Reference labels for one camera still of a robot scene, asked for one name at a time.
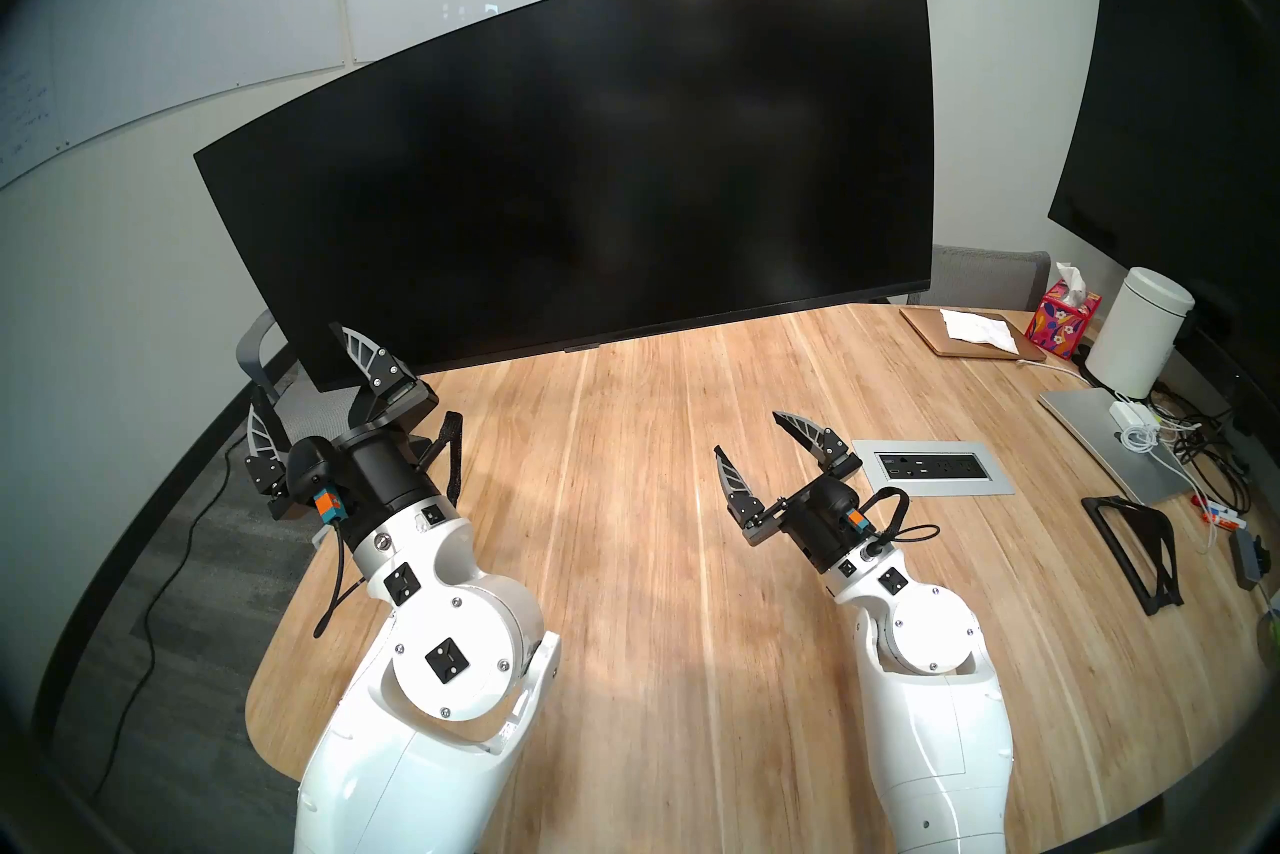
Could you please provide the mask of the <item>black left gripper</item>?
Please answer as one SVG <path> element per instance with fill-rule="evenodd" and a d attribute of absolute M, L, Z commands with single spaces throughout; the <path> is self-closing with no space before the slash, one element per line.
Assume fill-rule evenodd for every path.
<path fill-rule="evenodd" d="M 365 334 L 337 321 L 329 329 L 366 379 L 338 437 L 339 488 L 351 520 L 384 520 L 399 510 L 440 497 L 433 479 L 412 458 L 406 431 L 439 405 L 436 392 L 401 359 Z M 268 499 L 291 499 L 287 456 L 291 437 L 269 403 L 251 403 L 244 463 L 253 487 Z"/>

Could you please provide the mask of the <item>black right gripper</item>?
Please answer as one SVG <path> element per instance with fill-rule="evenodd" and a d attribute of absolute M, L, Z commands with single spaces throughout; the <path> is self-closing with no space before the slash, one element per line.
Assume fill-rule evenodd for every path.
<path fill-rule="evenodd" d="M 815 460 L 820 472 L 845 479 L 863 467 L 861 458 L 831 428 L 804 416 L 773 411 L 774 423 Z M 860 508 L 858 497 L 835 503 L 822 499 L 790 502 L 787 497 L 765 506 L 744 480 L 721 446 L 713 448 L 717 475 L 733 522 L 753 547 L 781 529 L 819 574 L 826 574 L 850 551 L 878 536 L 878 530 Z"/>

